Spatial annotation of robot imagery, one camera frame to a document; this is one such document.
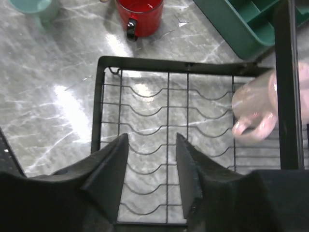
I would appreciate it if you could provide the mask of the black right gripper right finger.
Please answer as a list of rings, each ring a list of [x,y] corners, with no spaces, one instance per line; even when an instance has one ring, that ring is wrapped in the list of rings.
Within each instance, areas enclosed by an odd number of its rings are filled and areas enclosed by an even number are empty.
[[[238,174],[176,136],[183,216],[189,231],[306,232],[307,170],[255,170]]]

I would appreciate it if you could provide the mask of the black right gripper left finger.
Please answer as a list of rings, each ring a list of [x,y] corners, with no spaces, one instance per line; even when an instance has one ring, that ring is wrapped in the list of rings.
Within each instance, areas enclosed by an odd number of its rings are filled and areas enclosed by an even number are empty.
[[[115,224],[127,158],[124,133],[51,175],[26,177],[14,167],[1,165],[1,231],[96,232],[105,221]]]

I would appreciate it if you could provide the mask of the pink speckled mug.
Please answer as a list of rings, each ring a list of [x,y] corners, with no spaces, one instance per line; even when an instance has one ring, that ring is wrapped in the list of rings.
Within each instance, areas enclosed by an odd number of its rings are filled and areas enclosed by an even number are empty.
[[[242,85],[232,97],[232,111],[237,121],[234,138],[245,145],[265,140],[279,121],[277,73],[271,69]]]

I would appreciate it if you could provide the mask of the teal cup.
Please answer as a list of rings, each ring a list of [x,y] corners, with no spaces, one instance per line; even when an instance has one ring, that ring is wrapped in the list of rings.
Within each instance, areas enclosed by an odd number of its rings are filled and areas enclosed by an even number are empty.
[[[60,9],[58,0],[9,0],[9,3],[17,11],[31,16],[41,32],[49,28]]]

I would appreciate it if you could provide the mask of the red mug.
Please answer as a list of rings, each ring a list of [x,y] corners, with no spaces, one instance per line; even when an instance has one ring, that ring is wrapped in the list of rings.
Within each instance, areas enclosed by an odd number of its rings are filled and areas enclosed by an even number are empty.
[[[115,5],[128,40],[135,42],[158,30],[163,0],[116,0]]]

